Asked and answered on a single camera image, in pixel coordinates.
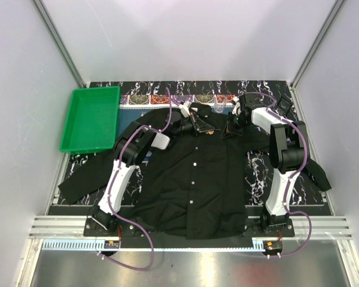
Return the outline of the black button shirt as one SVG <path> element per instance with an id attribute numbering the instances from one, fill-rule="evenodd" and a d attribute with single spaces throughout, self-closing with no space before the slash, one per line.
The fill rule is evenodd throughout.
<path id="1" fill-rule="evenodd" d="M 270 136 L 258 126 L 249 125 L 242 136 L 234 138 L 239 139 L 239 145 L 229 148 L 224 157 L 218 155 L 218 160 L 206 160 L 198 151 L 180 160 L 165 157 L 151 162 L 152 152 L 148 152 L 133 214 L 158 231 L 189 240 L 230 237 L 242 231 L 247 220 L 247 154 L 269 154 Z M 98 189 L 105 193 L 115 145 L 89 159 L 59 185 L 67 203 L 74 204 Z M 310 157 L 301 173 L 311 174 L 320 190 L 330 189 L 322 167 Z"/>

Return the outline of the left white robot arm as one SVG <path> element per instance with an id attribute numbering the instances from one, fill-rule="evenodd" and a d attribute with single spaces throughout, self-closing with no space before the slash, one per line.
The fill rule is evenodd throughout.
<path id="1" fill-rule="evenodd" d="M 192 108 L 187 114 L 170 112 L 163 126 L 158 129 L 137 121 L 129 124 L 116 141 L 112 172 L 104 196 L 92 213 L 92 220 L 101 235 L 109 237 L 117 231 L 116 214 L 121 208 L 123 194 L 134 170 L 143 162 L 148 152 L 151 149 L 165 150 L 175 136 L 212 133 L 215 128 L 206 123 L 209 116 L 210 114 Z"/>

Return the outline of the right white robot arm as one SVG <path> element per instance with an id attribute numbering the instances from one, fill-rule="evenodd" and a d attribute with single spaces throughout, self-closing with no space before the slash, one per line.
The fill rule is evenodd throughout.
<path id="1" fill-rule="evenodd" d="M 290 198 L 296 179 L 304 169 L 308 157 L 306 125 L 292 122 L 272 111 L 276 100 L 263 107 L 255 102 L 256 92 L 233 98 L 234 108 L 229 114 L 225 135 L 237 135 L 245 126 L 258 126 L 269 134 L 269 158 L 273 179 L 269 197 L 260 215 L 258 228 L 267 237 L 273 237 L 290 225 Z"/>

